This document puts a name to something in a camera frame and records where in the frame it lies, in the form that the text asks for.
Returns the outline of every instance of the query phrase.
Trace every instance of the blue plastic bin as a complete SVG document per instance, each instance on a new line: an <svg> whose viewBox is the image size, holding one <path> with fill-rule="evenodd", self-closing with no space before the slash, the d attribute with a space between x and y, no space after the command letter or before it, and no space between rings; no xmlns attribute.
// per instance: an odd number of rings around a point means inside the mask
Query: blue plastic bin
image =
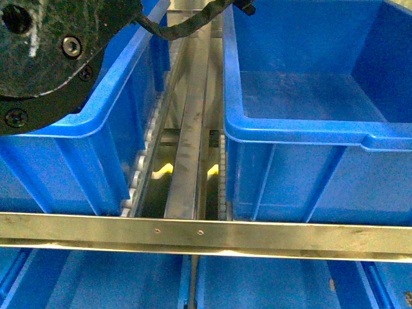
<svg viewBox="0 0 412 309"><path fill-rule="evenodd" d="M1 309L183 309L189 256L33 250Z"/></svg>
<svg viewBox="0 0 412 309"><path fill-rule="evenodd" d="M378 309L360 263L201 257L198 309Z"/></svg>
<svg viewBox="0 0 412 309"><path fill-rule="evenodd" d="M390 1L256 1L224 15L237 220L412 223L412 15Z"/></svg>
<svg viewBox="0 0 412 309"><path fill-rule="evenodd" d="M147 0L165 23L168 0ZM124 28L106 48L84 109L33 133L0 138L0 211L119 215L147 119L169 69L168 43Z"/></svg>

